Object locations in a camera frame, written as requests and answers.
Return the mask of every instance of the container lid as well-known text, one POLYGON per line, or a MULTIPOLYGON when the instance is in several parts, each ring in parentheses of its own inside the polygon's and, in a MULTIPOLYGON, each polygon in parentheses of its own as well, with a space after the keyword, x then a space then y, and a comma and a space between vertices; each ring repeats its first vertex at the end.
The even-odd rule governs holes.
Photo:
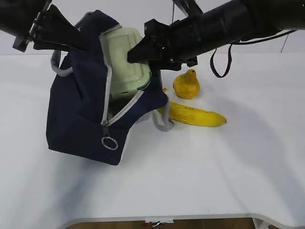
POLYGON ((134 28, 121 28, 100 36, 107 63, 112 67, 112 98, 134 96, 151 80, 148 62, 129 63, 127 53, 141 41, 140 33, 134 28))

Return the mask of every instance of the yellow pear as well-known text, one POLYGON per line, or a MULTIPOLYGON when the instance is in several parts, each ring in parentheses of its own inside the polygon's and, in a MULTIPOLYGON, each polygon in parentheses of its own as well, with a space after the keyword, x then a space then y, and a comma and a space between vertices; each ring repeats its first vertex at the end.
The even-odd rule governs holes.
POLYGON ((200 92, 200 84, 197 80, 196 71, 191 69, 185 74, 178 75, 173 82, 176 95, 183 99, 193 99, 200 92))

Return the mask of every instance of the navy blue bag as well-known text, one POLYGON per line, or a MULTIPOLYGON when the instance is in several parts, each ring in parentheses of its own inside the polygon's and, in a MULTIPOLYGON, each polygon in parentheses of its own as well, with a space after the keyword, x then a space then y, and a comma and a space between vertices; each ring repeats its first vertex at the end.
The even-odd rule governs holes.
POLYGON ((118 165, 130 128, 144 114, 168 104, 160 81, 153 76, 145 90, 108 118, 112 71, 104 61, 99 36, 119 27, 98 10, 89 13, 78 28, 90 41, 90 50, 70 50, 60 68, 56 67, 60 53, 54 53, 52 65, 58 75, 51 88, 47 120, 49 149, 118 165))

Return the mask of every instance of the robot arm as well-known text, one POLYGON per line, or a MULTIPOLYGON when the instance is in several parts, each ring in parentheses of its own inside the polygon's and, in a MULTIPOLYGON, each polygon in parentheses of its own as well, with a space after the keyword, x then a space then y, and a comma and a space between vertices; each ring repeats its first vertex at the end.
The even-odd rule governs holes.
MULTIPOLYGON (((128 54, 129 62, 180 70, 197 64, 197 55, 223 45, 268 37, 282 30, 305 30, 305 0, 232 0, 203 13, 195 0, 173 0, 188 17, 171 25, 145 24, 145 37, 128 54)), ((13 47, 87 50, 86 38, 51 0, 0 0, 0 30, 16 37, 13 47)))
POLYGON ((13 48, 87 50, 88 42, 60 13, 51 0, 0 0, 0 30, 16 37, 13 48))
POLYGON ((198 55, 226 44, 305 30, 304 0, 232 0, 206 13, 194 0, 173 1, 188 17, 169 26, 147 22, 129 62, 149 60, 155 68, 178 71, 182 63, 192 67, 198 55))

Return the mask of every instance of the yellow banana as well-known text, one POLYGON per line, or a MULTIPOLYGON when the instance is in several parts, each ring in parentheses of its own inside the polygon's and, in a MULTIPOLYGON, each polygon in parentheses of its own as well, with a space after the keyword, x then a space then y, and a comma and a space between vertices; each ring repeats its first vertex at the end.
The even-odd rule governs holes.
MULTIPOLYGON (((180 123, 214 127, 220 126, 227 121, 225 117, 216 112, 184 106, 171 101, 170 106, 170 119, 180 123)), ((160 108, 158 111, 162 114, 164 112, 164 108, 160 108)))

